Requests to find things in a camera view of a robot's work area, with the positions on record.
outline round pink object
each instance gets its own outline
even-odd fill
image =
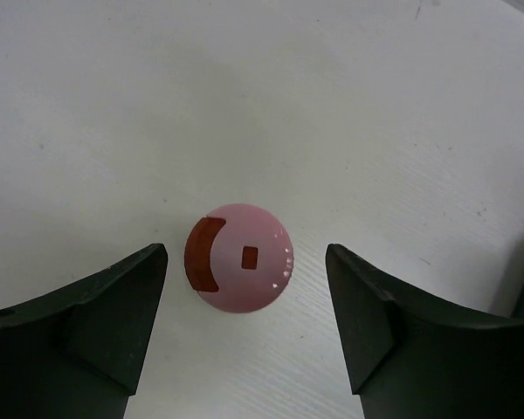
[[[286,288],[293,247],[275,216],[233,203],[198,222],[186,243],[184,266],[206,302],[225,312],[249,313],[268,306]]]

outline tabletop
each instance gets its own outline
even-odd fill
[[[190,288],[226,203],[295,269],[237,315]],[[524,276],[524,14],[499,0],[0,0],[0,308],[150,243],[169,269],[126,418],[362,418],[324,267],[341,243],[464,306]]]

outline scratch on surface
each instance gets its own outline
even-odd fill
[[[417,18],[419,17],[419,12],[421,11],[421,6],[423,5],[423,0],[419,0],[419,5],[417,7],[417,11],[416,11],[416,16],[413,20],[417,20]]]

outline white surface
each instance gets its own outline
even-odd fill
[[[218,313],[181,263],[255,203],[296,270]],[[466,306],[524,274],[524,15],[497,0],[0,0],[0,308],[171,256],[127,418],[361,418],[323,257]]]

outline black object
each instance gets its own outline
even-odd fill
[[[121,419],[140,380],[167,252],[152,244],[0,310],[0,418]]]
[[[326,265],[366,419],[524,418],[524,319],[435,297],[338,244]]]

